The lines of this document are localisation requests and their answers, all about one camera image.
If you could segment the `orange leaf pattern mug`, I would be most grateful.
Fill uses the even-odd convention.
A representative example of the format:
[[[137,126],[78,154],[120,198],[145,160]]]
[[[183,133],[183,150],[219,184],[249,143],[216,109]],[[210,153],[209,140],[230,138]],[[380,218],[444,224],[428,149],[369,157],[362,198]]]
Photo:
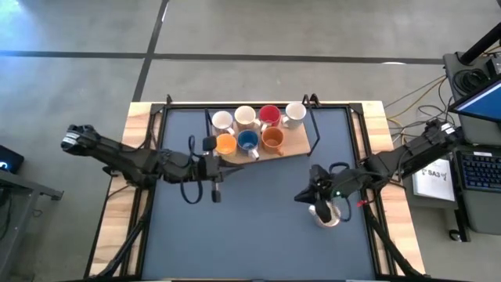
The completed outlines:
[[[234,112],[234,119],[240,131],[247,129],[258,130],[261,127],[255,109],[250,106],[238,107]]]

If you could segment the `grey sign holder plate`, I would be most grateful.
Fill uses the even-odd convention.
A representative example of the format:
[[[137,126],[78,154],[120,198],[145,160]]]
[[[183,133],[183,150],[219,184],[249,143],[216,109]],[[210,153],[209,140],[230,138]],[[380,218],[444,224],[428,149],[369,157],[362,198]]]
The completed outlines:
[[[430,197],[421,197],[421,196],[415,195],[413,193],[412,175],[403,179],[403,184],[406,188],[405,194],[406,194],[409,206],[421,207],[421,208],[451,209],[451,210],[455,210],[458,208],[458,204],[457,204],[456,200],[455,201],[444,201],[444,200],[434,199],[434,198],[430,198]]]

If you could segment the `black table frame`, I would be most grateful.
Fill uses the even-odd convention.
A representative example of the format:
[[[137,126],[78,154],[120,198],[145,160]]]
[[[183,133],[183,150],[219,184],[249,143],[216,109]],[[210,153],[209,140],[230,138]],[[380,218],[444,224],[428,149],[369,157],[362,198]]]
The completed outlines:
[[[138,146],[149,133],[158,137],[164,115],[163,107],[162,102],[131,103],[122,137],[123,143]],[[359,156],[364,157],[370,151],[392,149],[382,102],[323,101],[320,107],[347,109],[349,119],[354,121],[352,128]],[[149,195],[147,192],[126,187],[124,179],[120,176],[111,179],[109,194],[110,198],[103,205],[85,277],[102,271],[115,256],[136,224],[137,218],[142,214]],[[390,185],[382,192],[379,202],[372,204],[371,208],[380,221],[387,223],[388,233],[400,252],[416,270],[423,272],[424,263],[405,191],[398,186]]]

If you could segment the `white textured mug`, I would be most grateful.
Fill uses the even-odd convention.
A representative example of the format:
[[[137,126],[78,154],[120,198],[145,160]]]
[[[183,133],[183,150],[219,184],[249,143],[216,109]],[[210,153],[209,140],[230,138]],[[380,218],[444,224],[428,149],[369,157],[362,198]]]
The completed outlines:
[[[282,118],[283,126],[288,129],[298,128],[303,123],[306,113],[306,107],[302,103],[289,103]]]

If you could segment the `white mug red lattice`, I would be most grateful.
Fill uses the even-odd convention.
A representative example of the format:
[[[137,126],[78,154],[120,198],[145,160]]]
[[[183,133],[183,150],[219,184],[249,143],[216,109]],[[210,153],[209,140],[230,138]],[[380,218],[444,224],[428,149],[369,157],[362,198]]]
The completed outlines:
[[[211,123],[218,135],[226,133],[231,136],[235,135],[235,131],[232,127],[233,117],[228,111],[220,110],[214,113],[211,118]]]

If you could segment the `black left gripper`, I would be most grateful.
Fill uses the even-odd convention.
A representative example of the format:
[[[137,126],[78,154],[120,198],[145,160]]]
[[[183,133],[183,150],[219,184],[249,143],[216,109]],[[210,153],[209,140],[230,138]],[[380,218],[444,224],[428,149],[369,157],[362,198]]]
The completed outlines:
[[[219,171],[220,158],[214,155],[214,149],[217,146],[217,138],[208,136],[203,139],[203,153],[200,157],[200,172],[201,178],[211,181],[211,199],[214,203],[222,201],[219,183],[222,181],[221,172]],[[241,164],[235,164],[230,161],[222,160],[222,167],[231,168],[223,172],[223,178],[227,178],[231,174],[242,170]]]

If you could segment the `red white striped mug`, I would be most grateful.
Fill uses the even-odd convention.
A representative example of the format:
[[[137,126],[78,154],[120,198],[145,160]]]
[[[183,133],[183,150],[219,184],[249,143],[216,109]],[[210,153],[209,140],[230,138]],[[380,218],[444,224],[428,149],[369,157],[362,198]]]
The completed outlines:
[[[258,119],[261,122],[261,131],[276,127],[281,121],[281,112],[275,105],[265,105],[258,111]]]

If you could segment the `grey blue table mat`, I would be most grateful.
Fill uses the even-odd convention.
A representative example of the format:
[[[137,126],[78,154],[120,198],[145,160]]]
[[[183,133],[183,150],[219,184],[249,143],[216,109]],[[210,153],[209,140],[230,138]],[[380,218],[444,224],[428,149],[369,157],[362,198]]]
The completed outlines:
[[[313,164],[353,164],[348,120],[342,109],[320,109],[306,121],[316,144],[310,156],[248,165],[220,185],[222,201],[203,184],[159,181],[155,189],[142,275],[164,278],[252,280],[366,280],[372,254],[358,194],[352,217],[332,228],[316,225],[306,204],[294,200],[308,185]]]

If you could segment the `black pole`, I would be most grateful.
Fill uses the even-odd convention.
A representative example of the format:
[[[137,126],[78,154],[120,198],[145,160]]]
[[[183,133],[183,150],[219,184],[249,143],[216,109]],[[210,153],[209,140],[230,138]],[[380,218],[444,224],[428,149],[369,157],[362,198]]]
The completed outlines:
[[[478,42],[470,47],[463,55],[459,57],[459,61],[463,65],[468,65],[476,60],[489,46],[493,45],[496,41],[501,40],[501,22],[493,27],[486,35],[484,35]]]

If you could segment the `plain orange mug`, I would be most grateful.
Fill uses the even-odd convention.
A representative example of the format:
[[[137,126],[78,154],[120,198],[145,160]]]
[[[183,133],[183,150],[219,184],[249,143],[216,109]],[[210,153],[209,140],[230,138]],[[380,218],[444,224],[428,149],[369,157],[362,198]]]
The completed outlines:
[[[270,154],[283,156],[283,131],[277,127],[270,127],[261,134],[261,143],[265,151]]]

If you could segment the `pale pink white mug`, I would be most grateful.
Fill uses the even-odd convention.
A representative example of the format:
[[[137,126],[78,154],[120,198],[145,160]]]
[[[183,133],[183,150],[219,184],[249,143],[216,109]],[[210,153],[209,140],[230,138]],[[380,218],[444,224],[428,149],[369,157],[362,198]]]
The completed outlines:
[[[308,207],[308,212],[314,219],[314,222],[316,223],[317,226],[322,227],[322,228],[331,228],[336,226],[337,224],[340,223],[341,221],[341,211],[338,207],[335,205],[332,205],[330,202],[327,203],[327,207],[330,211],[331,215],[331,220],[328,222],[323,222],[321,218],[317,215],[316,209],[314,205],[310,205]]]

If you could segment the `blue ribbed mug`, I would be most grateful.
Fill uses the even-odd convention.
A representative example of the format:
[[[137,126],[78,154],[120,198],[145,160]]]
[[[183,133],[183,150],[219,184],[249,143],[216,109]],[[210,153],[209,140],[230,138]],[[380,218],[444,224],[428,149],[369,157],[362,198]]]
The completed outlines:
[[[260,158],[258,153],[259,136],[255,131],[249,129],[241,131],[237,136],[237,145],[253,161]]]

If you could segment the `yellow mug white handle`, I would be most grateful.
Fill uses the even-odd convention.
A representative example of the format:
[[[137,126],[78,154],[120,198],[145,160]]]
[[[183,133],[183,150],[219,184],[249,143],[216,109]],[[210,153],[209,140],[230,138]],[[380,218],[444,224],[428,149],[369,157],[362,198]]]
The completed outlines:
[[[237,141],[234,136],[229,133],[224,133],[216,138],[215,153],[220,156],[233,156],[237,151]]]

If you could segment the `black device blue light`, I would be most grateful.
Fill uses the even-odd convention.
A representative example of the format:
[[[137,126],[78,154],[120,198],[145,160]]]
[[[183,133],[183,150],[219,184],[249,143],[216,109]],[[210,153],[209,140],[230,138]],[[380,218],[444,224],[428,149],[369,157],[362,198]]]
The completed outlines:
[[[24,156],[0,145],[0,170],[16,174],[24,162]]]

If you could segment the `grey metal stand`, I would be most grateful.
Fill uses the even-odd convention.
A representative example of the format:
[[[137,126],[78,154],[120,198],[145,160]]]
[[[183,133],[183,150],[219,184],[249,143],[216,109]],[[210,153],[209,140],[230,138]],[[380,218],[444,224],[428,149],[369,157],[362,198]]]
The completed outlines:
[[[60,201],[63,191],[54,190],[2,170],[0,170],[0,189],[9,193],[9,199],[5,202],[7,205],[5,220],[0,219],[0,280],[2,280],[11,269],[38,198],[47,196],[53,201]]]

